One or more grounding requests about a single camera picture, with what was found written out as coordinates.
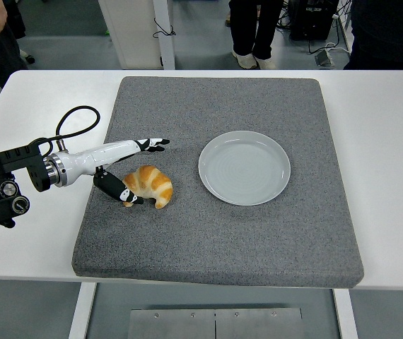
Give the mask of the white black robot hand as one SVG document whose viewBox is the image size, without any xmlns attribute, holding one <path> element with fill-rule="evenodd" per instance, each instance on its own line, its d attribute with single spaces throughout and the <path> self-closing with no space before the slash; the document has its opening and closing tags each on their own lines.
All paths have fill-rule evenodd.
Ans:
<svg viewBox="0 0 403 339">
<path fill-rule="evenodd" d="M 131 207 L 142 204 L 144 199 L 152 198 L 155 208 L 165 207 L 173 196 L 170 178 L 153 165 L 142 165 L 135 172 L 118 179 L 107 168 L 125 158 L 140 152 L 160 152 L 169 140 L 148 138 L 107 143 L 74 155 L 64 155 L 59 185 L 69 186 L 80 176 L 90 175 L 93 183 L 111 198 Z"/>
</svg>

